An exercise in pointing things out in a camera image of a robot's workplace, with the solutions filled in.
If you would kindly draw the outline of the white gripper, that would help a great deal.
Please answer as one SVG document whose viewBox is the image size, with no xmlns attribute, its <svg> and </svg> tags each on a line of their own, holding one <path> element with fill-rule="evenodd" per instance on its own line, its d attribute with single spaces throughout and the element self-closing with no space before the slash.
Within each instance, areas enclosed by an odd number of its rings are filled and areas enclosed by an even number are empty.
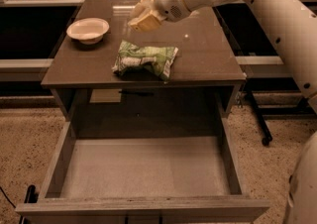
<svg viewBox="0 0 317 224">
<path fill-rule="evenodd" d="M 140 0 L 130 13 L 133 20 L 128 25 L 137 32 L 159 28 L 163 18 L 156 9 L 170 22 L 178 22 L 191 14 L 184 0 Z"/>
</svg>

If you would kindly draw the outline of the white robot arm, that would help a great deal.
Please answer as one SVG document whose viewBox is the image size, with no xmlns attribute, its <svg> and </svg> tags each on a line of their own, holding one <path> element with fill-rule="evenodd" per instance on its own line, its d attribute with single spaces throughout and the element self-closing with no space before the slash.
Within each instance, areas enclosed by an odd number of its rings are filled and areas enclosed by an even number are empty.
<svg viewBox="0 0 317 224">
<path fill-rule="evenodd" d="M 202 7 L 236 0 L 141 0 L 129 26 L 145 32 L 164 21 L 177 22 Z M 288 68 L 299 90 L 317 112 L 317 16 L 299 0 L 243 0 Z M 283 224 L 317 224 L 317 133 L 299 155 L 290 186 Z"/>
</svg>

